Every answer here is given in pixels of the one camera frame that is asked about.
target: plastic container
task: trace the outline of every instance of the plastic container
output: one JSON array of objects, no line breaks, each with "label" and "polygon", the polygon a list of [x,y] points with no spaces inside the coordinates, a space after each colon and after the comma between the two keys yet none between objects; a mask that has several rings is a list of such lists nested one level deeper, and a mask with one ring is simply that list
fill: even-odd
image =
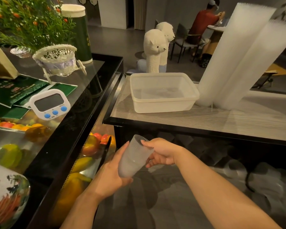
[{"label": "plastic container", "polygon": [[137,113],[190,110],[199,92],[184,73],[137,73],[130,76],[130,90]]},{"label": "plastic container", "polygon": [[148,141],[140,135],[134,135],[119,163],[118,173],[122,178],[132,177],[145,165],[147,158],[154,149],[142,145],[141,140]]}]

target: clear plastic box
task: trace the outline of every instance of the clear plastic box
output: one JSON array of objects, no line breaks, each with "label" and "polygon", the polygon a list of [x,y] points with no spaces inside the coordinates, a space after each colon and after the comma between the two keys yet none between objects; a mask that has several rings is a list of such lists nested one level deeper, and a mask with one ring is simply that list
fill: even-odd
[{"label": "clear plastic box", "polygon": [[130,76],[130,90],[137,113],[190,110],[199,91],[184,73],[137,73]]}]

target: white alpaca figure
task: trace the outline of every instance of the white alpaca figure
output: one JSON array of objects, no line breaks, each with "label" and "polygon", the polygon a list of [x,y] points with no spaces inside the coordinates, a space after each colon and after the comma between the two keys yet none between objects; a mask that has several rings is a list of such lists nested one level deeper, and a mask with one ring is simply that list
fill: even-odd
[{"label": "white alpaca figure", "polygon": [[159,73],[161,53],[168,50],[164,33],[157,29],[147,31],[143,47],[146,54],[146,72]]},{"label": "white alpaca figure", "polygon": [[156,26],[156,29],[161,30],[164,33],[164,36],[166,38],[167,50],[165,50],[163,53],[161,53],[161,57],[160,57],[160,66],[165,66],[165,70],[166,70],[168,46],[170,45],[170,42],[174,40],[175,34],[173,32],[173,26],[167,22],[159,23]]}]

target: painted vase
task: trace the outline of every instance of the painted vase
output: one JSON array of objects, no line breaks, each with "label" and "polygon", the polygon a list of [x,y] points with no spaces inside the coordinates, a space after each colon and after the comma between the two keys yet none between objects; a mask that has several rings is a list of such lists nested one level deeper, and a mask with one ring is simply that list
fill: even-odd
[{"label": "painted vase", "polygon": [[0,166],[0,229],[9,229],[19,218],[30,195],[29,181]]}]

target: glass display case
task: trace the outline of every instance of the glass display case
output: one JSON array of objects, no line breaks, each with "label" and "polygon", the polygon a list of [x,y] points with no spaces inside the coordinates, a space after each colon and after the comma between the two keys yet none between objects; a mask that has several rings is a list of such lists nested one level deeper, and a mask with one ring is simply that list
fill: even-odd
[{"label": "glass display case", "polygon": [[[46,80],[32,58],[6,54],[20,74]],[[78,70],[67,77],[51,77],[77,86],[67,96],[71,104],[67,114],[45,121],[29,110],[20,120],[1,119],[30,127],[26,131],[0,127],[0,165],[23,174],[31,185],[27,206],[13,228],[59,226],[61,219],[55,216],[64,213],[55,203],[61,189],[77,187],[77,193],[82,192],[106,154],[116,150],[113,126],[103,125],[102,118],[123,72],[123,58],[95,53],[92,57],[93,62],[85,64],[87,75]]]}]

